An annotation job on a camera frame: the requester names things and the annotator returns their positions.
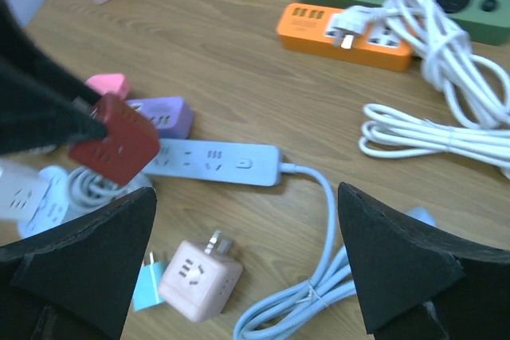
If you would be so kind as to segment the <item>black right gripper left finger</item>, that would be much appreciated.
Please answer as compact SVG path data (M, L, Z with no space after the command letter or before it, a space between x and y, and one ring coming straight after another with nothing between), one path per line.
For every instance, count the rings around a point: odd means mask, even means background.
M1 337L120 338L155 211L155 191L142 188L2 246Z

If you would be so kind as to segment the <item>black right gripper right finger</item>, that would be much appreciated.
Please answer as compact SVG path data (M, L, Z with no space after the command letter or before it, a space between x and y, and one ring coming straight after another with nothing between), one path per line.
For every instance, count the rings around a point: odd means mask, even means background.
M507 339L509 252L454 236L353 185L338 215L366 331L377 339Z

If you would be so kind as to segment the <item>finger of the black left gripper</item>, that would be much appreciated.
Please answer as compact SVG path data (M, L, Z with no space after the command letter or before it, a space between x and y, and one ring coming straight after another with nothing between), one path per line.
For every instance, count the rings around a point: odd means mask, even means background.
M101 95L42 52L1 0L1 154L102 139Z

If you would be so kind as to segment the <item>teal cube adapter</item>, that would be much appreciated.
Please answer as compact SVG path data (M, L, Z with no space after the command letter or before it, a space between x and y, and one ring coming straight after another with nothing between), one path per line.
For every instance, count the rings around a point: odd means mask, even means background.
M167 265L168 263L157 257L154 252L149 252L143 258L132 295L134 312L164 303L163 298L158 293L158 287Z

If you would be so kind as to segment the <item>dark red cube socket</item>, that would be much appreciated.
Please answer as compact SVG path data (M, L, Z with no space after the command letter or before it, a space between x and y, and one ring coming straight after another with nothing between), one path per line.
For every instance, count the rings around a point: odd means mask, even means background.
M152 122L114 94L104 95L95 112L107 128L106 136L74 143L68 156L125 186L159 153L159 134Z

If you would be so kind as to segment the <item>pink plug adapter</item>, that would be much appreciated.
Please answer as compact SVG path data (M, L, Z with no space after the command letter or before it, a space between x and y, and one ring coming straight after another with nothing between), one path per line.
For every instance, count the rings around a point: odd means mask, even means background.
M101 95L113 93L123 100L131 90L131 83L123 73L96 74L88 78L85 84Z

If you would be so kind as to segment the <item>round blue socket base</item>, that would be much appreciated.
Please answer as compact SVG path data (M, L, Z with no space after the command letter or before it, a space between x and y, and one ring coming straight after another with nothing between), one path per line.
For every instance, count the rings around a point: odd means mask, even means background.
M18 223L18 233L22 239L35 236L77 217L69 204L67 183L69 172L61 166L47 166L39 175L50 182L36 213L28 223Z

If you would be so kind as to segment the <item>white cube socket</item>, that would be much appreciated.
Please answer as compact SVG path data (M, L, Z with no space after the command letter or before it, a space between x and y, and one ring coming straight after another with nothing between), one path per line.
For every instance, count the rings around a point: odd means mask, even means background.
M1 220L29 222L49 188L49 181L28 166L1 159Z

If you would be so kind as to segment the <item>pink cube socket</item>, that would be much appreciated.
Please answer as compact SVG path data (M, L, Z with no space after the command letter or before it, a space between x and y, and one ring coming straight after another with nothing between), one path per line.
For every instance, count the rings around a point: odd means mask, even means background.
M243 271L229 255L232 243L219 230L206 243L181 242L159 282L159 296L191 322L221 314Z

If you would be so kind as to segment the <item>purple power strip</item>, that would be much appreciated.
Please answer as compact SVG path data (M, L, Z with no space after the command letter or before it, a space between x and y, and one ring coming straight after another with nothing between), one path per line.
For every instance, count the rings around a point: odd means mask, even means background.
M183 97L134 99L126 103L155 125L161 139L188 138L194 111Z

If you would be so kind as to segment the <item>light blue power strip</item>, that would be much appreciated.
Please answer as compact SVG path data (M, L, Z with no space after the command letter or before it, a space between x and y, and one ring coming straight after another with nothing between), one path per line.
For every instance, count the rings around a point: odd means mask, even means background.
M281 180L281 150L273 145L161 139L147 175L275 186Z

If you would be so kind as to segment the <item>orange power strip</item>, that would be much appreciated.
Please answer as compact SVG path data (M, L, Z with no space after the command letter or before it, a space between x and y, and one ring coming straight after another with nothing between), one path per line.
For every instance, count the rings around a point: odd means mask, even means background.
M304 3L288 5L277 25L282 46L290 51L393 72L405 72L413 50L391 29L378 22L349 31L343 10Z

